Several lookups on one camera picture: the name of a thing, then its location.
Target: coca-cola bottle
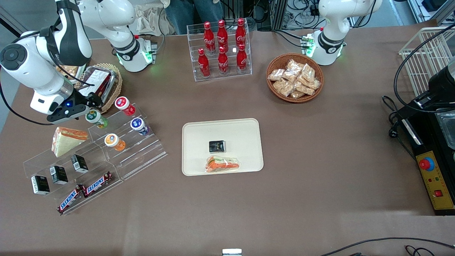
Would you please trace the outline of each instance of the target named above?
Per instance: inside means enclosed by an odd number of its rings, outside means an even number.
[[[204,49],[202,48],[200,48],[198,52],[199,58],[197,59],[197,62],[199,63],[199,68],[201,69],[202,77],[208,78],[210,76],[210,67],[208,66],[207,56],[205,56]]]
[[[245,44],[238,46],[237,53],[237,72],[244,74],[247,71],[247,54],[245,53]]]
[[[208,55],[215,54],[215,37],[213,36],[212,29],[210,28],[210,22],[204,23],[204,43],[207,48]]]
[[[228,57],[223,46],[220,46],[220,55],[218,56],[218,67],[221,76],[227,76],[229,73]]]
[[[245,43],[245,36],[247,32],[245,31],[245,20],[243,18],[239,18],[237,20],[237,30],[235,30],[235,43],[237,47],[240,46],[240,44]]]
[[[218,21],[218,46],[223,46],[225,53],[229,51],[228,47],[228,32],[226,31],[226,28],[224,27],[224,20],[219,20]]]

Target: brown tabletop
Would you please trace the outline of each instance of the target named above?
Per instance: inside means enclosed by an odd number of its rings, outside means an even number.
[[[268,63],[298,51],[276,34],[252,34],[252,76],[198,83],[186,36],[167,37],[156,65],[139,73],[122,69],[122,94],[148,114],[169,155],[69,216],[32,193],[22,166],[50,147],[55,127],[10,114],[0,136],[0,254],[201,256],[242,248],[245,256],[317,256],[385,236],[453,243],[455,217],[433,216],[414,161],[387,135],[389,111],[381,102],[393,95],[398,50],[422,26],[352,29],[343,55],[322,68],[322,92],[305,104],[286,103],[267,87]],[[92,63],[120,68],[108,41],[92,46]],[[400,90],[411,95],[406,79]],[[21,86],[14,108],[43,121],[29,107],[32,94]],[[182,126],[236,118],[259,121],[264,168],[183,175]],[[406,244],[455,254],[423,242],[388,241],[337,255],[403,256]]]

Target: acrylic display stand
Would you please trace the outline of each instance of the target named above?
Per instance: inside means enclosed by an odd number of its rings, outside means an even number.
[[[190,47],[190,55],[191,55],[191,64],[193,67],[193,74],[195,81],[205,81],[211,79],[218,79],[224,77],[236,77],[236,76],[246,76],[251,75],[253,73],[253,67],[251,62],[251,49],[250,49],[250,34],[248,31],[248,24],[245,19],[245,52],[247,54],[247,70],[244,74],[237,73],[237,46],[235,43],[235,30],[237,29],[237,20],[226,20],[226,31],[227,31],[227,40],[228,40],[228,47],[229,51],[226,52],[228,63],[229,63],[229,73],[226,76],[221,76],[219,69],[218,69],[218,40],[217,40],[217,32],[218,32],[218,22],[210,23],[213,35],[215,36],[215,54],[208,55],[207,48],[205,47],[204,43],[204,24],[197,24],[197,25],[188,25],[187,26],[187,36],[188,36],[188,45]],[[202,48],[206,52],[206,56],[208,58],[208,64],[210,67],[211,75],[208,78],[203,78],[201,70],[199,69],[199,63],[197,59],[199,58],[198,49]]]
[[[81,194],[65,210],[64,215],[71,213],[106,191],[121,184],[167,155],[161,142],[152,130],[150,130],[148,135],[144,136],[131,129],[130,121],[133,118],[141,117],[147,122],[147,117],[142,110],[136,104],[133,104],[133,106],[136,107],[136,112],[132,116],[127,116],[122,111],[119,111],[107,118],[109,123],[106,128],[90,127],[88,129],[88,140],[70,152],[57,158],[49,149],[24,162],[24,170],[27,178],[31,179],[35,175],[47,177],[51,192],[44,195],[44,197],[50,199],[53,205],[55,205],[55,208],[66,199],[77,184],[83,184],[85,187],[88,187],[105,173],[111,172],[112,179],[107,184],[102,185],[100,189],[87,198],[84,198]],[[115,133],[120,139],[125,141],[126,147],[123,151],[116,151],[114,148],[107,147],[104,144],[104,137],[108,133]],[[87,173],[82,174],[74,170],[71,162],[71,156],[74,154],[80,155],[86,160],[89,168]],[[54,165],[65,168],[68,183],[61,185],[52,182],[49,168]],[[33,193],[31,181],[30,192]]]

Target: person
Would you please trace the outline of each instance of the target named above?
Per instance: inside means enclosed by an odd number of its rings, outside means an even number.
[[[220,0],[171,0],[165,11],[178,35],[186,34],[187,25],[194,24],[195,9],[202,22],[216,22],[223,18]]]

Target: floor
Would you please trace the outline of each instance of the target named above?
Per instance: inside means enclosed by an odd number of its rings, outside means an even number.
[[[25,5],[23,2],[30,2],[30,5]],[[133,4],[141,4],[150,2],[150,0],[130,0]],[[55,1],[54,0],[22,0],[21,4],[18,1],[0,0],[0,7],[7,10],[28,30],[37,30],[43,26],[49,26],[54,22]],[[23,6],[32,6],[24,11]],[[379,26],[402,26],[414,24],[415,20],[411,9],[407,2],[395,2],[393,0],[383,0],[380,9],[373,14],[370,22],[365,27]],[[100,35],[90,28],[86,30],[87,35],[92,38],[100,38]],[[14,35],[0,26],[0,49],[5,47],[9,42],[14,40]],[[0,73],[2,87],[5,91],[5,97],[11,104],[14,100],[19,82],[10,77],[3,70]],[[9,114],[8,109],[3,102],[0,102],[0,133]]]

